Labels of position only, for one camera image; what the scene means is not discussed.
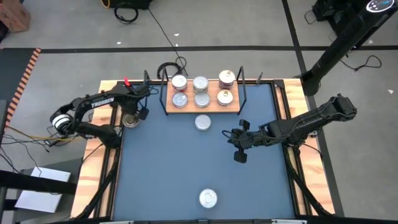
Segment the white flat box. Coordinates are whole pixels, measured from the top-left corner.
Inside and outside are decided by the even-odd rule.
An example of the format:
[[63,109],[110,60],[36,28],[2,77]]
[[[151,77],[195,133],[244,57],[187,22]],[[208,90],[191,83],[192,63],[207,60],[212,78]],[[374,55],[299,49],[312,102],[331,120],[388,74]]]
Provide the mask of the white flat box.
[[[31,176],[68,182],[71,173],[44,167],[35,167]],[[61,198],[62,194],[23,190],[16,202],[16,208],[55,213]]]

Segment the black mat orange stripes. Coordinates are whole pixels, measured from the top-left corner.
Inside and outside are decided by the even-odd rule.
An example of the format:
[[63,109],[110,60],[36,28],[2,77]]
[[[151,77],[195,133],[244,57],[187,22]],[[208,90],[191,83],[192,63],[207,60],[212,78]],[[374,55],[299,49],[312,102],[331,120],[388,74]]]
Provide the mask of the black mat orange stripes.
[[0,49],[0,125],[9,125],[38,61],[40,48]]

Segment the salmon can gold lid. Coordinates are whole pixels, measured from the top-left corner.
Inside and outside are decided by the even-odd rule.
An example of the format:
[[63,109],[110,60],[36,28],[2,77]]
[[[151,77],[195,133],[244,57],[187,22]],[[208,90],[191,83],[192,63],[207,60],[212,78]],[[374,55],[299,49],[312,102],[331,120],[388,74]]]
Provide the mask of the salmon can gold lid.
[[124,114],[121,121],[123,126],[129,129],[136,128],[140,123],[139,118],[134,114]]
[[233,94],[229,90],[221,90],[217,95],[218,104],[228,106],[233,101]]
[[219,74],[219,86],[230,89],[235,81],[235,74],[231,70],[223,70]]

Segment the black tower fan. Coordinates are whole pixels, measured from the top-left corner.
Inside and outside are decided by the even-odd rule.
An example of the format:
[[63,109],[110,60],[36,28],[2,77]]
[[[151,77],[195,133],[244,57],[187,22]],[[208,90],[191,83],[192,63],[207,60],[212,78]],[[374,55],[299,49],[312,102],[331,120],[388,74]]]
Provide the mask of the black tower fan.
[[306,96],[315,95],[321,79],[387,14],[395,0],[370,0],[324,51],[313,67],[301,74]]

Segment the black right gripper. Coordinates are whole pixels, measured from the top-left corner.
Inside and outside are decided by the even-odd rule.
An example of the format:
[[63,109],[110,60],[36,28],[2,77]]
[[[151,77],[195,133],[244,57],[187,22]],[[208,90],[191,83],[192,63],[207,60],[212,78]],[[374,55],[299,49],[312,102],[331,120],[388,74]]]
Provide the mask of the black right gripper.
[[233,129],[233,132],[224,130],[224,136],[230,138],[229,143],[234,144],[234,146],[238,148],[234,153],[234,160],[244,164],[246,163],[248,156],[244,150],[252,147],[263,146],[264,137],[261,131],[248,131],[250,123],[245,119],[240,119],[239,125],[243,129]]

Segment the brown cardboard box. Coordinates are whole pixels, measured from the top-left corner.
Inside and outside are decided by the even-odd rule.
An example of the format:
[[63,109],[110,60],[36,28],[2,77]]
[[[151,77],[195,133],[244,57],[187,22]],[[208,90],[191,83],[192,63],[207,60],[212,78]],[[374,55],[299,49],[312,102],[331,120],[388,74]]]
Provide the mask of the brown cardboard box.
[[0,0],[0,21],[11,32],[24,32],[30,27],[30,13],[19,0]]

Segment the wooden shelf black metal frame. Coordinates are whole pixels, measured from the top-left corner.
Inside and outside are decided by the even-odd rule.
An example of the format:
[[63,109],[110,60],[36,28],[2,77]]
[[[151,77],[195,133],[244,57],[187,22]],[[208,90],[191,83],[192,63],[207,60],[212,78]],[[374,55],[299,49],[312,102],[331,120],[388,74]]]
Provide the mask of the wooden shelf black metal frame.
[[236,113],[239,115],[247,102],[246,81],[244,76],[243,66],[239,68],[238,78],[234,81],[232,89],[230,90],[233,97],[232,102],[228,106],[222,106],[218,103],[218,93],[224,90],[218,87],[218,81],[215,79],[209,80],[209,87],[207,94],[210,96],[210,102],[207,107],[200,108],[194,103],[195,92],[193,90],[193,80],[187,80],[187,89],[184,94],[187,96],[187,104],[184,107],[178,108],[172,102],[172,97],[177,92],[172,88],[172,82],[167,82],[167,92],[164,93],[165,81],[160,81],[159,100],[165,114],[172,113]]

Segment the black metal beam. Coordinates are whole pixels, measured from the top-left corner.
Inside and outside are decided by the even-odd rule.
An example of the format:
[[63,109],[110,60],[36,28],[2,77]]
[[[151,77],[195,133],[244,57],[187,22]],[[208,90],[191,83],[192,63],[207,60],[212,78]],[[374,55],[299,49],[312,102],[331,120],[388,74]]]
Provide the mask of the black metal beam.
[[74,195],[77,184],[0,170],[0,187]]

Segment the red tuna can silver lid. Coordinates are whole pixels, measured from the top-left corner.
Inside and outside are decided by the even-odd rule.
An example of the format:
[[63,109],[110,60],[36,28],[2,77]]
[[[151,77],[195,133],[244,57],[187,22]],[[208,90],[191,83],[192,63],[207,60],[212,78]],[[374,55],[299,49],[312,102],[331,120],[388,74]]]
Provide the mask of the red tuna can silver lid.
[[187,104],[188,104],[187,95],[185,93],[183,93],[183,92],[175,93],[172,96],[172,104],[176,108],[184,108],[184,107],[186,107]]
[[199,195],[199,203],[203,208],[213,208],[218,201],[216,192],[212,189],[203,189]]
[[183,75],[173,76],[171,83],[175,91],[185,91],[187,89],[187,79]]

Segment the black power adapter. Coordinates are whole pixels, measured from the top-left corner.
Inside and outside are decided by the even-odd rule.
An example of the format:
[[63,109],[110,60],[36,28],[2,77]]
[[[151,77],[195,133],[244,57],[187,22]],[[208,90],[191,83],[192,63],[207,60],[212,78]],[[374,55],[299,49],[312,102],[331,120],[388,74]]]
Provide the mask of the black power adapter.
[[50,136],[48,139],[46,139],[44,141],[44,143],[48,146],[48,147],[52,147],[55,146],[56,144],[62,142],[63,140],[65,140],[66,137],[63,135],[59,135],[58,133],[54,134],[53,136]]

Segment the black equipment case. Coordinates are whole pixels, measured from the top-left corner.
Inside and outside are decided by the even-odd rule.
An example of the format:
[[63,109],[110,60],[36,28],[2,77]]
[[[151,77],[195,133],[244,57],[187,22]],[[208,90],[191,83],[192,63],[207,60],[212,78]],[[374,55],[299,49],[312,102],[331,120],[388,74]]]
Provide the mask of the black equipment case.
[[339,35],[352,19],[366,6],[369,0],[317,0],[312,6],[318,22],[328,21]]

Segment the black floor box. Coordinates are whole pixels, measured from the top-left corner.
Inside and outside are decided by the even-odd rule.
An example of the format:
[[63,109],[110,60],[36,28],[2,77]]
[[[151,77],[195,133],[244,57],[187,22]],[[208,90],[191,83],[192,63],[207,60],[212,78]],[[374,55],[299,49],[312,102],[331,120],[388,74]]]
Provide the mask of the black floor box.
[[134,9],[148,9],[153,0],[99,0],[105,8],[116,6]]

